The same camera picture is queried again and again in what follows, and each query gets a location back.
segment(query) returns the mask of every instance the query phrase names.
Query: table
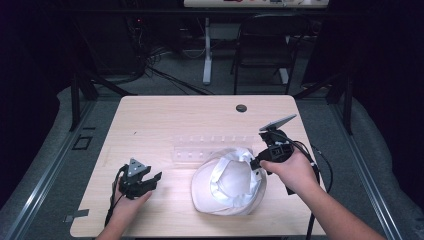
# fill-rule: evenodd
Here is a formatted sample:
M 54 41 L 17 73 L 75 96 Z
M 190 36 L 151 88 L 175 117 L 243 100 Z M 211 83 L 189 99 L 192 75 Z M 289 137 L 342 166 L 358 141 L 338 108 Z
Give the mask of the table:
M 238 112 L 243 104 L 246 112 Z M 245 137 L 257 154 L 265 149 L 259 128 L 297 114 L 281 127 L 291 139 L 311 149 L 296 103 L 291 96 L 128 96 L 122 98 L 98 157 L 79 210 L 74 237 L 95 237 L 103 229 L 111 183 L 120 167 L 134 157 L 152 166 L 145 179 L 162 171 L 152 197 L 125 232 L 130 237 L 218 237 L 305 235 L 310 211 L 297 195 L 287 195 L 278 176 L 268 176 L 265 196 L 250 215 L 215 216 L 197 212 L 191 200 L 191 179 L 200 159 L 175 157 L 176 139 L 214 136 Z M 315 222 L 314 235 L 323 235 Z
M 248 0 L 248 1 L 224 1 L 224 0 L 184 0 L 184 7 L 188 8 L 281 8 L 281 9 L 325 9 L 329 0 Z M 211 83 L 212 53 L 210 44 L 209 18 L 205 21 L 205 67 L 203 70 L 203 84 Z M 280 69 L 283 83 L 287 83 L 288 74 L 286 69 Z

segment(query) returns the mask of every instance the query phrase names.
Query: light wood surface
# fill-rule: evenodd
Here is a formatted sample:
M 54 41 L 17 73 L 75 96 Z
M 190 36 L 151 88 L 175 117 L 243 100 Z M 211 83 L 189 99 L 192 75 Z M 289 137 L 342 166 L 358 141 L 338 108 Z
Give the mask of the light wood surface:
M 184 0 L 185 7 L 198 8 L 326 8 L 329 0 L 282 0 L 272 3 L 270 0 Z
M 247 111 L 236 111 L 238 104 L 244 104 Z M 191 200 L 191 179 L 201 159 L 188 163 L 174 157 L 176 136 L 247 136 L 252 139 L 253 153 L 257 154 L 266 147 L 258 135 L 259 128 L 290 114 L 298 116 L 280 129 L 311 149 L 291 96 L 122 98 L 79 207 L 79 210 L 89 209 L 89 214 L 74 220 L 72 236 L 95 237 L 101 232 L 109 208 L 111 184 L 118 169 L 128 164 L 131 157 L 152 166 L 144 179 L 160 171 L 163 174 L 152 197 L 125 232 L 126 236 L 305 235 L 309 209 L 297 195 L 288 196 L 274 174 L 268 176 L 265 196 L 250 215 L 209 215 L 197 212 Z M 324 234 L 318 223 L 313 234 Z

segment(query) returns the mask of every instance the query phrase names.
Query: gray floor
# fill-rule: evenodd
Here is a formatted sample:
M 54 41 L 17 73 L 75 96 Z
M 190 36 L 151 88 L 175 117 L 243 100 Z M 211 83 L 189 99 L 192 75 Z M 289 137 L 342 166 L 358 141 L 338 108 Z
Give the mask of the gray floor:
M 312 47 L 313 44 L 306 42 L 301 46 L 300 59 L 290 89 L 291 95 L 302 90 L 300 81 Z M 192 56 L 198 55 L 198 52 L 193 51 L 187 53 Z M 232 94 L 233 84 L 233 76 L 229 74 L 232 54 L 233 52 L 227 49 L 215 48 L 212 83 L 209 86 L 202 84 L 204 56 L 189 58 L 185 55 L 164 54 L 154 68 L 208 89 L 214 94 L 229 95 Z M 273 76 L 272 72 L 251 71 L 243 70 L 241 78 L 244 82 L 252 79 L 279 81 L 278 75 Z M 139 95 L 185 94 L 169 81 L 150 76 L 151 72 L 148 71 L 142 78 L 119 86 Z M 1 209 L 1 239 L 7 237 L 73 239 L 69 234 L 72 223 L 63 220 L 65 216 L 72 215 L 78 209 L 119 104 L 116 93 L 100 85 L 97 89 L 100 93 L 97 101 L 86 102 L 81 99 L 84 109 L 83 121 L 74 133 L 68 132 L 71 126 L 70 90 L 65 89 L 58 95 L 61 108 L 56 122 L 24 179 Z M 257 87 L 243 87 L 240 89 L 240 94 L 281 94 L 281 89 L 276 87 L 260 89 L 259 92 L 257 89 Z M 325 93 L 326 89 L 322 89 L 308 99 L 298 100 L 297 104 L 310 142 L 321 150 L 333 167 L 334 185 L 331 195 L 381 234 L 388 234 L 388 238 L 424 239 L 424 226 L 419 221 L 423 218 L 423 214 L 399 189 L 391 172 L 390 153 L 366 111 L 354 101 L 352 111 L 354 135 L 347 136 L 340 126 L 340 107 L 327 105 L 323 99 Z M 72 150 L 76 137 L 80 134 L 91 137 L 92 141 L 87 150 Z M 355 151 L 355 147 L 359 149 L 359 154 Z M 328 184 L 328 167 L 317 152 L 315 156 L 321 167 L 323 179 Z M 358 158 L 365 162 L 370 171 L 371 180 L 378 187 L 377 196 L 375 191 L 367 190 L 370 189 L 369 179 L 364 180 L 361 177 Z M 43 181 L 51 184 L 40 184 Z M 30 201 L 32 196 L 38 196 L 35 190 L 45 193 L 35 198 L 38 199 L 37 203 Z M 388 212 L 381 213 L 381 208 L 384 211 L 387 209 Z

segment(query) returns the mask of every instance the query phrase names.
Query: hat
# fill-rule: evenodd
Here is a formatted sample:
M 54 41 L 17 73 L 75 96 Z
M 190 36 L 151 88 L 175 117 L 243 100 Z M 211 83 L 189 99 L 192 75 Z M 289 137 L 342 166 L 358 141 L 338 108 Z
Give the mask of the hat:
M 225 148 L 211 154 L 193 175 L 191 195 L 199 212 L 215 215 L 247 215 L 261 202 L 266 173 L 252 171 L 255 157 L 246 148 Z

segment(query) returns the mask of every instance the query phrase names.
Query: white ribbon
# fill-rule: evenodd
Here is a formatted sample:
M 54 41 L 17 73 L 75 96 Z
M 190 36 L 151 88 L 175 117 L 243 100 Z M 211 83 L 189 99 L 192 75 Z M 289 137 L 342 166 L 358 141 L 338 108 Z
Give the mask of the white ribbon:
M 261 183 L 261 174 L 259 173 L 259 169 L 250 171 L 249 192 L 239 194 L 235 197 L 229 196 L 225 193 L 219 181 L 231 161 L 245 162 L 248 164 L 250 169 L 250 161 L 253 158 L 254 156 L 249 152 L 249 150 L 244 148 L 236 148 L 235 151 L 232 151 L 220 158 L 218 164 L 212 171 L 210 179 L 210 190 L 216 201 L 229 207 L 244 207 L 254 200 Z

